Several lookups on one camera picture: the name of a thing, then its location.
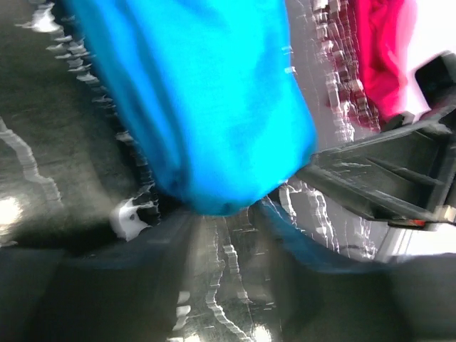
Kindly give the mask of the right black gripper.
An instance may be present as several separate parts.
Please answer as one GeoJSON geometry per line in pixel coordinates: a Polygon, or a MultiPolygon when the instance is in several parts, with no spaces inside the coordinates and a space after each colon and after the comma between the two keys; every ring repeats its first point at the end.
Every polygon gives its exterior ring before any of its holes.
{"type": "Polygon", "coordinates": [[[455,54],[441,53],[415,71],[426,103],[433,107],[455,88],[455,54]]]}

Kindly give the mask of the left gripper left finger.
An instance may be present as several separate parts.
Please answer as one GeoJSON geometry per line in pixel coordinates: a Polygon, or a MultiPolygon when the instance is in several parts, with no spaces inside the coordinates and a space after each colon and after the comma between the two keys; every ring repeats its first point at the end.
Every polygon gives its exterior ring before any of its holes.
{"type": "Polygon", "coordinates": [[[1,249],[3,341],[164,341],[177,322],[193,214],[83,256],[1,249]]]}

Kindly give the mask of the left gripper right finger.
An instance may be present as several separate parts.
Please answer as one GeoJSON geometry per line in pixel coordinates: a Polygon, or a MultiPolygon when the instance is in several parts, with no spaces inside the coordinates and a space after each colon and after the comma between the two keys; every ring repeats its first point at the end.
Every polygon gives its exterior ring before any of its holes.
{"type": "Polygon", "coordinates": [[[256,206],[285,341],[453,341],[455,255],[357,261],[256,206]]]}

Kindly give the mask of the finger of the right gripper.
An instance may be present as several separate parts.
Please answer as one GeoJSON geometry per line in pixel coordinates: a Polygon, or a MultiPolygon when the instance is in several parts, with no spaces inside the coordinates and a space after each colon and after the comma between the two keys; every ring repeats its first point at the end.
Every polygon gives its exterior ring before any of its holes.
{"type": "Polygon", "coordinates": [[[455,222],[455,111],[408,119],[314,154],[297,177],[369,221],[455,222]]]}

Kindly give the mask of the blue t shirt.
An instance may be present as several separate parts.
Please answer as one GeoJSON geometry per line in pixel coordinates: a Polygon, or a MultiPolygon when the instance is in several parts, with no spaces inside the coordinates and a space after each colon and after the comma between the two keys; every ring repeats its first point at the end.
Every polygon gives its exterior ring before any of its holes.
{"type": "Polygon", "coordinates": [[[316,129],[283,1],[69,1],[158,187],[231,215],[306,165],[316,129]]]}

